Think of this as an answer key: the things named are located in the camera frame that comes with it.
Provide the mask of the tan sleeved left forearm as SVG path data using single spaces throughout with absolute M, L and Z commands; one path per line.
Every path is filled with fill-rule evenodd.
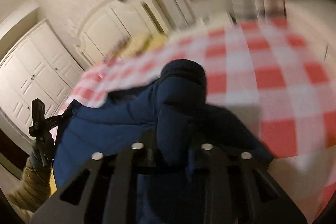
M 13 210 L 25 222 L 29 223 L 33 214 L 50 198 L 51 165 L 42 166 L 27 159 L 20 186 L 5 198 Z

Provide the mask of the gloved left hand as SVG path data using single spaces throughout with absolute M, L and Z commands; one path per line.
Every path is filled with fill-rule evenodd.
M 46 171 L 51 169 L 54 156 L 55 141 L 50 132 L 45 132 L 43 140 L 34 140 L 29 161 L 36 170 Z

